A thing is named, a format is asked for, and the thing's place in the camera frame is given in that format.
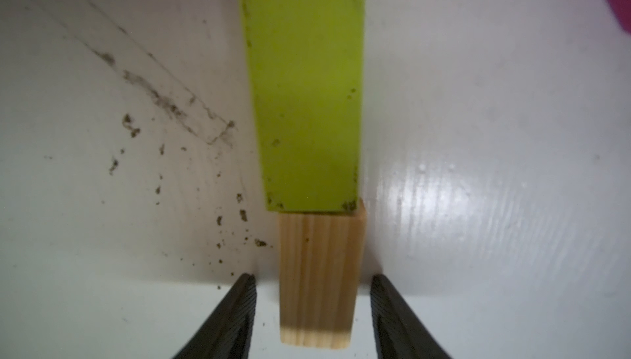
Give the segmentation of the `wooden block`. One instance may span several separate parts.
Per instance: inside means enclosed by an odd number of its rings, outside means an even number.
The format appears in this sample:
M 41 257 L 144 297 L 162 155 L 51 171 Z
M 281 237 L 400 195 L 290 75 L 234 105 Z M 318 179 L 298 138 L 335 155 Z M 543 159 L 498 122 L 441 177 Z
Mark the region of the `wooden block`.
M 366 208 L 279 215 L 283 344 L 345 349 L 351 343 L 366 239 Z

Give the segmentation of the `lime green block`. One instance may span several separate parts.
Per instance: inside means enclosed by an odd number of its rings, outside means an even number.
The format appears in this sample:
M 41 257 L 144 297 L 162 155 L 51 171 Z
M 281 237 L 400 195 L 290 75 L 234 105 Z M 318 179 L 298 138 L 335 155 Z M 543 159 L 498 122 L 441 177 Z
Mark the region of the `lime green block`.
M 270 211 L 358 206 L 365 0 L 239 0 Z

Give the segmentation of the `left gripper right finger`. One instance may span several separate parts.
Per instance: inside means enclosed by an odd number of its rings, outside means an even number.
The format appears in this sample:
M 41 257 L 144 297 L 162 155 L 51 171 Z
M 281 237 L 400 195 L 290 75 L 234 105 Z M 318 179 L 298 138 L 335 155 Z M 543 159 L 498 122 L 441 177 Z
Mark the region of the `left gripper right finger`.
M 370 298 L 379 359 L 451 359 L 385 275 L 372 277 Z

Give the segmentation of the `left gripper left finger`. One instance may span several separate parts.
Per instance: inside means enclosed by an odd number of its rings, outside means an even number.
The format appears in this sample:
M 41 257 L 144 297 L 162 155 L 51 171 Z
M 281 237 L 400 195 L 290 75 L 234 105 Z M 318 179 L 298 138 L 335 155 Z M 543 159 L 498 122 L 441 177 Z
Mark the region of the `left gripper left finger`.
M 244 273 L 175 359 L 247 359 L 256 315 L 256 278 Z

